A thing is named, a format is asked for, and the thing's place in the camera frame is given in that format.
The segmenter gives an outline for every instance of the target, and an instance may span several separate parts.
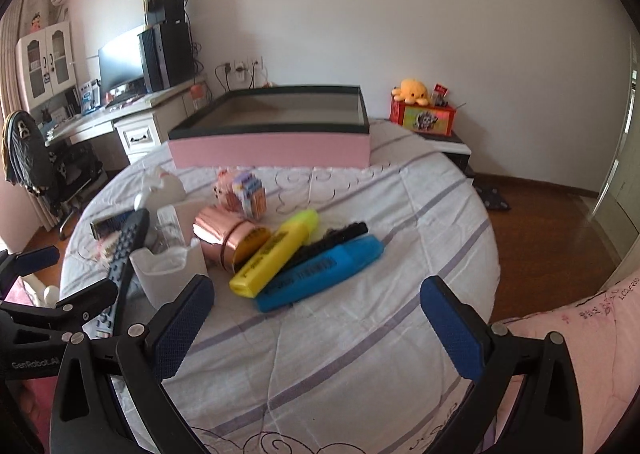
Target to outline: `brown floor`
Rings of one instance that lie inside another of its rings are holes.
[[[513,185],[492,178],[511,205],[510,211],[490,211],[500,256],[500,285],[492,321],[523,317],[588,297],[615,269],[597,229],[585,217],[580,199],[557,189]],[[68,241],[55,230],[40,229],[27,246],[55,245],[60,261],[38,273],[45,285],[60,282]]]

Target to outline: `copper cylinder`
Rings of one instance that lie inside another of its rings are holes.
[[[235,273],[269,239],[271,231],[234,212],[207,206],[193,223],[202,252],[227,272]]]

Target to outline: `pink box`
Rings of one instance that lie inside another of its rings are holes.
[[[369,167],[357,86],[233,90],[169,132],[176,167]]]

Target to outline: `white tablecloth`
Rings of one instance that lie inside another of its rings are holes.
[[[268,194],[267,225],[310,206],[320,213],[319,233],[366,221],[385,252],[344,283],[266,315],[232,294],[228,275],[209,272],[214,309],[164,387],[212,452],[421,452],[460,402],[467,382],[420,310],[418,290],[439,274],[487,320],[500,272],[492,227],[474,189],[429,141],[373,121],[371,147],[373,165],[363,171],[254,170]],[[155,165],[175,171],[166,145],[85,209],[66,250],[63,297],[105,276],[90,259],[89,222],[131,208]],[[189,197],[203,197],[216,170],[177,174]],[[144,296],[129,299],[127,321],[152,313]],[[152,449],[128,392],[116,389]]]

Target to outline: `metal pin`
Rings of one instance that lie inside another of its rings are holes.
[[[507,326],[505,326],[502,322],[494,322],[491,325],[491,331],[493,331],[494,335],[497,335],[498,337],[504,337],[509,332]]]
[[[79,344],[83,340],[84,340],[84,333],[77,332],[71,335],[71,344]]]
[[[129,327],[129,336],[130,337],[140,337],[145,332],[144,324],[133,324]]]
[[[552,331],[551,333],[549,333],[549,340],[554,344],[560,345],[564,342],[564,337],[557,331]]]

